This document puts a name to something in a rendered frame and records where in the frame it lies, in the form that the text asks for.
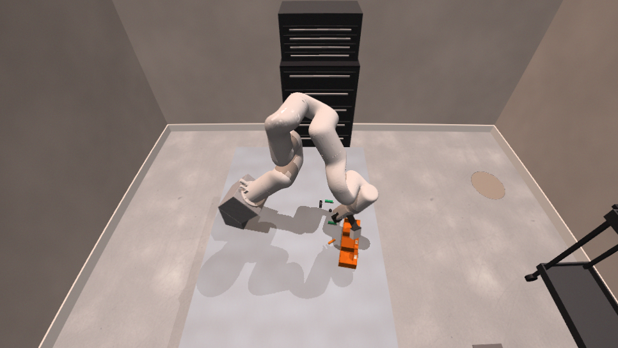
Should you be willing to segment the orange open bin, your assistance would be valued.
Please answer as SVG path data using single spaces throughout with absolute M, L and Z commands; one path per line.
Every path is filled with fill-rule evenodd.
M 357 259 L 358 259 L 358 241 L 359 238 L 352 240 L 350 236 L 350 222 L 347 218 L 345 218 L 343 232 L 342 232 L 342 242 L 340 247 L 340 257 L 339 257 L 339 267 L 346 267 L 351 269 L 356 269 Z M 355 244 L 354 244 L 355 241 Z M 348 264 L 349 263 L 349 264 Z

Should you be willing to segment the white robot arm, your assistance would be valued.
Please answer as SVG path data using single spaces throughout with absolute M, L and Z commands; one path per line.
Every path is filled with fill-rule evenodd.
M 294 129 L 304 117 L 312 120 L 308 133 L 325 162 L 330 191 L 352 213 L 360 213 L 378 199 L 377 189 L 356 171 L 345 172 L 347 153 L 335 130 L 339 121 L 336 111 L 298 92 L 291 94 L 279 110 L 266 119 L 265 131 L 276 167 L 255 181 L 241 178 L 243 200 L 256 207 L 268 196 L 293 184 L 303 165 L 303 144 Z

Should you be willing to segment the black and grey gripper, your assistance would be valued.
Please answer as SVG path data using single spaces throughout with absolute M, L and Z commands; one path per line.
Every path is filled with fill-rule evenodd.
M 339 205 L 337 208 L 335 208 L 335 209 L 333 210 L 333 213 L 336 213 L 336 214 L 334 214 L 334 215 L 331 217 L 331 218 L 333 219 L 334 223 L 339 223 L 339 222 L 340 222 L 343 218 L 346 218 L 348 215 L 351 215 L 351 214 L 353 214 L 353 215 L 354 215 L 354 214 L 355 214 L 355 213 L 352 213 L 352 212 L 351 212 L 351 211 L 347 208 L 347 206 L 346 206 L 346 205 L 342 205 L 342 204 L 341 204 L 341 205 Z

